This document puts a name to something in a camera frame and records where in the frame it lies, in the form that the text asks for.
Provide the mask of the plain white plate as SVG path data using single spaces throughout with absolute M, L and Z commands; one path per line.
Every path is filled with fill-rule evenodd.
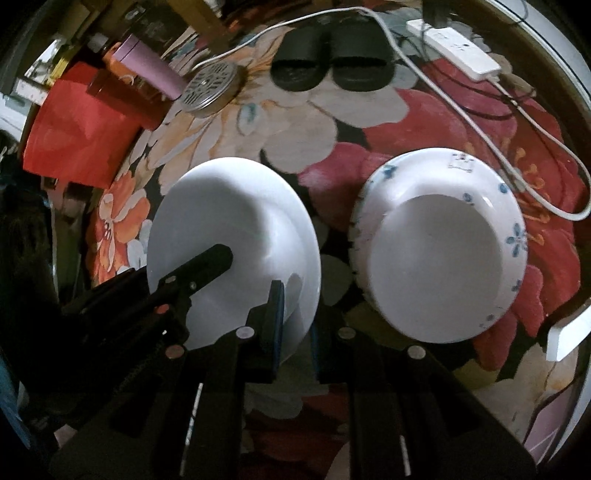
M 286 290 L 280 359 L 287 361 L 314 322 L 322 284 L 320 247 L 304 203 L 256 161 L 224 157 L 192 168 L 165 195 L 152 222 L 149 288 L 215 244 L 231 249 L 232 264 L 191 296 L 186 347 L 211 345 L 244 325 L 280 280 Z

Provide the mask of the white plate with blue flowers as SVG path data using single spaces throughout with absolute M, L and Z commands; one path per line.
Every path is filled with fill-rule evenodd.
M 370 305 L 401 334 L 448 344 L 494 326 L 528 262 L 506 182 L 463 151 L 427 148 L 379 167 L 356 198 L 349 258 Z

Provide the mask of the white box object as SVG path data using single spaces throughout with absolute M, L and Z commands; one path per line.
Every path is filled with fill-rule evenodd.
M 558 321 L 548 332 L 546 360 L 560 362 L 578 347 L 591 331 L 591 306 L 586 300 L 574 313 Z

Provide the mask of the red cylindrical cup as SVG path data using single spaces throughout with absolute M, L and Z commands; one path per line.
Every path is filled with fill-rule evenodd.
M 108 70 L 98 70 L 86 93 L 138 123 L 144 130 L 155 130 L 163 121 L 169 102 L 149 100 Z

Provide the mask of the round perforated metal tin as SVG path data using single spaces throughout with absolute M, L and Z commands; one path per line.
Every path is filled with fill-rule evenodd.
M 204 118 L 221 110 L 243 85 L 243 69 L 235 62 L 219 61 L 197 71 L 179 98 L 181 110 Z

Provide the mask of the pink tumbler bottle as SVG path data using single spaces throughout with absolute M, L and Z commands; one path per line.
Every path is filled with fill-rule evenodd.
M 187 86 L 179 74 L 134 35 L 129 35 L 119 45 L 113 59 L 171 100 L 178 99 Z

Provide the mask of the wooden chair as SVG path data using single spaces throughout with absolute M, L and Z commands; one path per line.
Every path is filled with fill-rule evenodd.
M 157 53 L 182 34 L 218 38 L 225 27 L 207 1 L 68 1 L 53 37 L 105 52 L 130 36 Z

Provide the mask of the white power strip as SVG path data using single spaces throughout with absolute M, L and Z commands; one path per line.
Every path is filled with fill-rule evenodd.
M 423 19 L 414 19 L 406 23 L 406 29 L 474 82 L 492 80 L 502 71 L 496 60 L 452 27 L 434 28 Z

